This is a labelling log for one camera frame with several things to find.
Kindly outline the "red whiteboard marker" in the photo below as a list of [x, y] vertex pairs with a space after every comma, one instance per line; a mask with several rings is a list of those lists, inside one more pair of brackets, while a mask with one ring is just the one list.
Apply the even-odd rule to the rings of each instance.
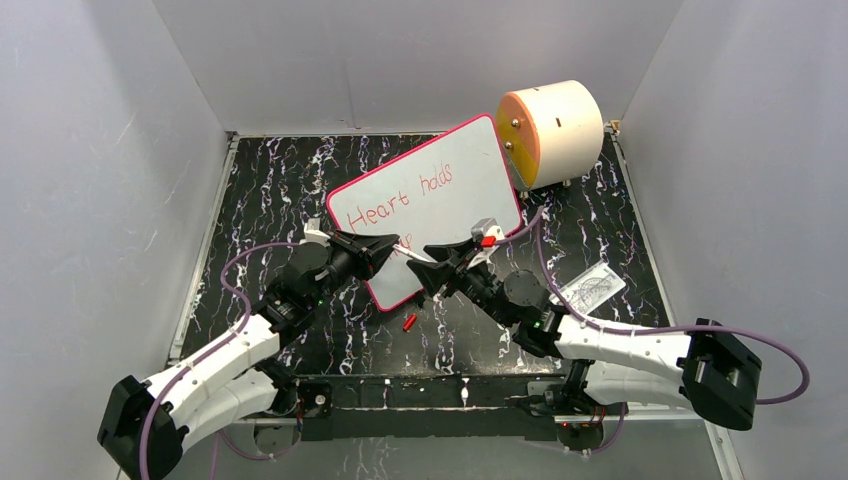
[[398, 252], [402, 255], [405, 255], [408, 258], [419, 260], [419, 261], [424, 261], [424, 262], [429, 262], [429, 259], [415, 253], [414, 251], [412, 251], [412, 250], [410, 250], [406, 247], [403, 247], [402, 245], [394, 245], [393, 248], [396, 252]]

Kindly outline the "red marker cap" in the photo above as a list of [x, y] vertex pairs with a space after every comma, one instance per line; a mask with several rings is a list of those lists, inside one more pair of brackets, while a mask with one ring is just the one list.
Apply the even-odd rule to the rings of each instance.
[[416, 314], [410, 314], [406, 318], [406, 320], [404, 321], [404, 324], [402, 326], [402, 330], [404, 332], [409, 332], [412, 329], [412, 327], [415, 325], [417, 318], [418, 318], [418, 316]]

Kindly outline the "pink-framed whiteboard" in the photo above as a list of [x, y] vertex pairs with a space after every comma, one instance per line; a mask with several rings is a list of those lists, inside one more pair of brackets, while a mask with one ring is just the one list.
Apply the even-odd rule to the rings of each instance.
[[422, 254], [426, 245], [465, 241], [480, 220], [503, 233], [522, 214], [493, 118], [478, 115], [333, 190], [327, 209], [340, 230], [396, 234]]

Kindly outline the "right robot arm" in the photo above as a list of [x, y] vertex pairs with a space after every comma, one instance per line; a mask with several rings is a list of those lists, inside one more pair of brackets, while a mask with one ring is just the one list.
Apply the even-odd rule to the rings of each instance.
[[528, 270], [500, 279], [484, 250], [468, 240], [426, 247], [430, 260], [406, 265], [429, 296], [463, 294], [536, 357], [571, 361], [563, 387], [577, 414], [598, 405], [639, 402], [688, 409], [727, 429], [752, 428], [762, 363], [737, 334], [706, 319], [690, 329], [579, 320]]

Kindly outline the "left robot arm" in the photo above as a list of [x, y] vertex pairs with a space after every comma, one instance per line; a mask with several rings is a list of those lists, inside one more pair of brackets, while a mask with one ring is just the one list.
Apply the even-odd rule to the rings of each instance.
[[314, 322], [351, 279], [374, 277], [399, 237], [308, 230], [288, 262], [221, 336], [144, 380], [112, 388], [97, 441], [130, 479], [163, 479], [183, 453], [245, 416], [295, 412], [296, 381], [272, 359]]

